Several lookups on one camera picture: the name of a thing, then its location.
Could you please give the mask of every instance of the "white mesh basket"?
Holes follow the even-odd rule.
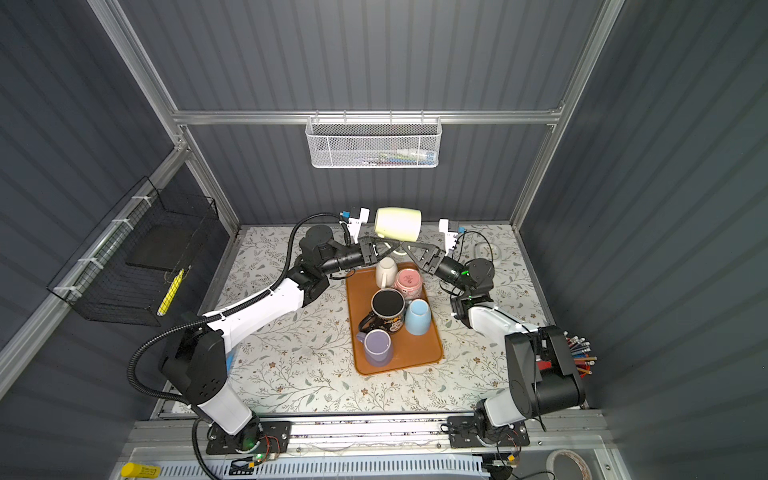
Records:
[[[306,140],[317,168],[434,168],[440,119],[416,123],[306,122]]]

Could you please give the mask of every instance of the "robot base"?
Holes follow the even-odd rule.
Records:
[[[472,447],[498,446],[521,449],[531,444],[528,439],[528,430],[525,422],[520,421],[512,425],[494,427],[492,429],[478,429],[478,415],[448,417],[446,423],[452,449],[469,449]]]
[[[288,441],[290,440],[291,422],[261,422],[256,419],[254,422],[246,425],[237,435],[228,435],[217,424],[213,424],[208,430],[208,446],[205,452],[208,455],[238,455],[245,448],[244,443],[253,442],[261,439],[260,444],[253,452],[248,455],[266,454],[265,435],[275,437],[280,444],[280,453],[288,451]],[[277,445],[274,441],[270,444],[270,453],[278,453]]]

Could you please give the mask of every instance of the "black mug handle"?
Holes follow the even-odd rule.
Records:
[[[357,329],[363,333],[371,333],[372,330],[379,328],[377,325],[377,321],[379,317],[374,313],[371,312],[368,315],[366,315],[366,318],[362,319],[360,321],[360,324],[358,325]]]

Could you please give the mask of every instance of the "orange tray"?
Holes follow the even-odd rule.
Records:
[[[398,270],[404,268],[417,269],[413,262],[398,263]],[[442,342],[437,333],[434,319],[429,330],[424,335],[416,336],[402,327],[392,334],[392,361],[384,366],[373,366],[366,359],[362,342],[355,336],[360,331],[360,320],[371,311],[371,299],[373,294],[379,291],[376,285],[376,268],[357,270],[346,281],[346,301],[349,304],[349,329],[352,332],[352,351],[355,357],[355,369],[360,375],[373,375],[374,373],[391,372],[393,370],[407,369],[412,366],[429,365],[437,363],[442,358]],[[427,293],[422,287],[422,298],[429,303]]]

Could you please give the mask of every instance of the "light blue cup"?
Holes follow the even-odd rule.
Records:
[[[424,335],[432,325],[432,312],[424,300],[413,300],[406,310],[406,330],[411,335]]]

